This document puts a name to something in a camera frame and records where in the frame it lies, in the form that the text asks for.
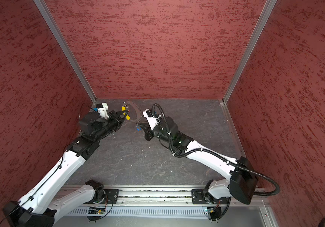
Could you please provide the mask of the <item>yellow capped key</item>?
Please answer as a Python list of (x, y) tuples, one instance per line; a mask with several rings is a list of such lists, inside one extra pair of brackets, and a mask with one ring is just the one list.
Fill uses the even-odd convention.
[(129, 108), (126, 107), (126, 106), (123, 106), (123, 107), (122, 107), (122, 112), (123, 112), (124, 118), (125, 118), (126, 120), (130, 120), (130, 116), (129, 116)]

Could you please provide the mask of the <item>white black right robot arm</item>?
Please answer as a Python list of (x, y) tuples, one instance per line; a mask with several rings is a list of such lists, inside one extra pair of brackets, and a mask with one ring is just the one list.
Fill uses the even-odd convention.
[(203, 190), (203, 198), (207, 203), (213, 204), (223, 197), (233, 197), (237, 201), (249, 205), (255, 192), (258, 178), (252, 173), (253, 167), (249, 160), (240, 157), (231, 158), (212, 151), (193, 138), (179, 131), (172, 118), (167, 117), (171, 130), (169, 134), (164, 123), (151, 127), (148, 123), (139, 123), (145, 133), (145, 139), (150, 141), (156, 137), (162, 141), (173, 141), (173, 155), (181, 156), (206, 165), (219, 173), (222, 180), (210, 180)]

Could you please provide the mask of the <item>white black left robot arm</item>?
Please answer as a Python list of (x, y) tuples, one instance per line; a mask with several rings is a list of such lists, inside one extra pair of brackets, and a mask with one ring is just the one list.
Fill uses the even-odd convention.
[(3, 213), (9, 225), (52, 227), (61, 217), (83, 203), (107, 205), (108, 197), (103, 184), (94, 180), (87, 181), (81, 188), (56, 202), (52, 199), (97, 150), (100, 141), (121, 128), (127, 116), (128, 110), (110, 111), (105, 117), (92, 111), (79, 120), (80, 135), (66, 147), (56, 165), (27, 194), (5, 205)]

